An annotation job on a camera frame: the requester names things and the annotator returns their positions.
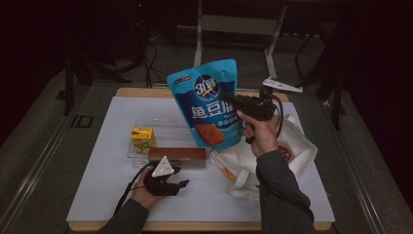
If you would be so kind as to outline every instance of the brown box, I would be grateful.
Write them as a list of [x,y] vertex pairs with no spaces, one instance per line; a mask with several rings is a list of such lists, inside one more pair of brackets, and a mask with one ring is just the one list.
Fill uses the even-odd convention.
[[181,169],[204,169],[207,165],[207,150],[196,147],[151,147],[148,160],[161,160],[164,156]]

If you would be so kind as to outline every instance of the blue snack bag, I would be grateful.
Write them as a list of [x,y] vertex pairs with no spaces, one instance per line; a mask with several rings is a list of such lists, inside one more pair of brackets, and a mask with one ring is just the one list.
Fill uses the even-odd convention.
[[241,140],[241,121],[220,92],[236,94],[237,65],[233,59],[206,63],[171,74],[169,88],[199,147],[222,150]]

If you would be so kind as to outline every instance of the dark background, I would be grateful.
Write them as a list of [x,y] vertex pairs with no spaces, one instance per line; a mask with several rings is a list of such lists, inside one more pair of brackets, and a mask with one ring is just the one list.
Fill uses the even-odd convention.
[[[195,2],[151,1],[148,11],[150,16],[157,17],[149,19],[174,38],[177,24],[196,24]],[[267,8],[248,5],[248,1],[228,2],[234,4],[227,8],[234,9],[233,15],[273,16]],[[138,45],[128,44],[134,20],[131,7],[133,2],[113,0],[1,3],[0,143],[13,131],[47,82],[64,68],[61,35],[70,35],[71,40],[99,61],[111,63],[114,57],[138,53]],[[216,9],[213,4],[206,7],[209,11]],[[311,19],[318,16],[317,9],[309,5],[291,6],[282,30],[306,33],[311,30]],[[363,6],[348,9],[332,38],[339,49],[332,59],[343,53],[347,55],[345,89],[352,94],[410,208],[413,208],[413,188],[409,182],[413,165],[409,147],[413,131],[412,12],[412,3],[408,1],[365,2]]]

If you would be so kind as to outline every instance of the yellow box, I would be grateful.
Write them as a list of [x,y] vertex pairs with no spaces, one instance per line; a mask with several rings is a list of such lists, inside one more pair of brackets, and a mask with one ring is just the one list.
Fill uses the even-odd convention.
[[154,130],[152,128],[133,127],[131,142],[136,153],[149,154],[149,149],[156,146]]

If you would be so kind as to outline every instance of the forearm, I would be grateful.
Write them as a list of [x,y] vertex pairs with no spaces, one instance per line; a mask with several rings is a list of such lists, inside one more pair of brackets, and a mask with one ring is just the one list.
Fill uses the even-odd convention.
[[[310,200],[300,191],[293,172],[278,150],[259,157],[257,170],[277,191],[310,206]],[[315,232],[309,216],[304,211],[274,195],[262,184],[260,202],[263,233]]]
[[145,224],[149,211],[133,199],[113,215],[109,221],[100,228],[98,234],[127,234],[139,233]]

